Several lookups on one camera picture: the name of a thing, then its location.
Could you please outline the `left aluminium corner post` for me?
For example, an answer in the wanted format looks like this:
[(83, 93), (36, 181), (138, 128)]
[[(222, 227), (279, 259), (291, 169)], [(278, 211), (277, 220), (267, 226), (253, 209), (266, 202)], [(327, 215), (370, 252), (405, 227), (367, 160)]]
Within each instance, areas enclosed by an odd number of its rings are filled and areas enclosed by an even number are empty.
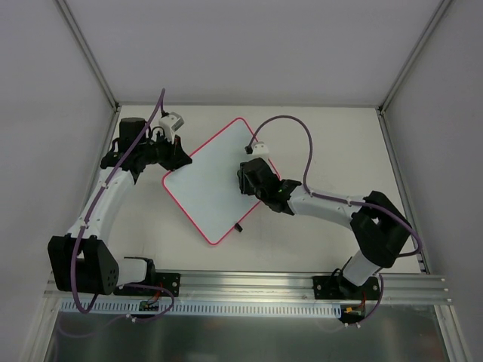
[(103, 74), (102, 69), (97, 62), (96, 57), (94, 56), (93, 51), (91, 50), (90, 45), (88, 44), (85, 35), (75, 18), (74, 13), (72, 12), (71, 7), (69, 6), (68, 1), (65, 0), (54, 0), (54, 4), (56, 5), (58, 11), (60, 12), (63, 21), (65, 22), (69, 32), (71, 33), (74, 41), (82, 53), (85, 62), (88, 65), (91, 73), (93, 74), (97, 84), (99, 85), (104, 97), (106, 98), (107, 103), (109, 104), (110, 108), (114, 111), (118, 110), (119, 103), (116, 100), (114, 93), (112, 92), (111, 87), (106, 80), (105, 75)]

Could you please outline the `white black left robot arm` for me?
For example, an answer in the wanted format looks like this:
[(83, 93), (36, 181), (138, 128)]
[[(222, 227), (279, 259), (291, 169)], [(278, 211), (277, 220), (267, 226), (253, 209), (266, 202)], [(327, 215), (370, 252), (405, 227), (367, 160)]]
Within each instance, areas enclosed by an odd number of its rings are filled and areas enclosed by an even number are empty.
[(128, 256), (115, 258), (107, 241), (126, 195), (149, 165), (175, 171), (192, 163), (184, 152), (177, 131), (184, 124), (175, 112), (162, 113), (158, 126), (148, 127), (144, 118), (123, 118), (119, 135), (100, 162), (99, 179), (88, 203), (64, 236), (48, 243), (58, 290), (98, 295), (148, 295), (159, 284), (152, 259)]

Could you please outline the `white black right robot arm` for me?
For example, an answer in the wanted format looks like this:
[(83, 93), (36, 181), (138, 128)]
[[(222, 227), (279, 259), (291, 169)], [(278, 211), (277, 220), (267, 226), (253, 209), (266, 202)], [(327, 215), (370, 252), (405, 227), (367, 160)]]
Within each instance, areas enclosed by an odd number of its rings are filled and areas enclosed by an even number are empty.
[(352, 231), (358, 251), (332, 283), (344, 298), (356, 298), (375, 272), (393, 267), (404, 256), (411, 225), (381, 192), (354, 201), (323, 195), (299, 181), (278, 178), (262, 158), (240, 163), (237, 177), (243, 195), (256, 197), (276, 213), (311, 216)]

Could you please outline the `pink framed whiteboard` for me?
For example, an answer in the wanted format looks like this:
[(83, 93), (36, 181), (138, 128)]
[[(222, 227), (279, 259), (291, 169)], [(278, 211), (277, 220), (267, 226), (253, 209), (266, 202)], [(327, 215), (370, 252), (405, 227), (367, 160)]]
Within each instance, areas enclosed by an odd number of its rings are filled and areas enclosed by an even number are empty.
[(192, 163), (162, 177), (162, 185), (211, 246), (218, 245), (260, 201), (243, 195), (238, 186), (240, 163), (254, 131), (235, 118), (191, 155)]

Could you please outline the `aluminium corner frame post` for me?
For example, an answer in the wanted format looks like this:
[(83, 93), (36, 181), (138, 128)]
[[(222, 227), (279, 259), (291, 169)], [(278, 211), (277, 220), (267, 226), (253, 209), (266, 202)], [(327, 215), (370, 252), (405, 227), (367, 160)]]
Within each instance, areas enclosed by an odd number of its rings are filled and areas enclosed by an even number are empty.
[(394, 100), (395, 96), (399, 92), (405, 79), (409, 76), (416, 61), (419, 59), (426, 45), (429, 43), (432, 35), (437, 30), (439, 24), (444, 19), (446, 13), (448, 12), (449, 8), (453, 3), (453, 0), (441, 0), (438, 2), (435, 10), (432, 12), (432, 15), (424, 26), (423, 31), (418, 36), (416, 43), (411, 48), (409, 55), (405, 59), (401, 69), (395, 77), (394, 82), (390, 86), (386, 96), (383, 99), (383, 102), (379, 105), (378, 112), (381, 115), (383, 115), (389, 108), (391, 102)]

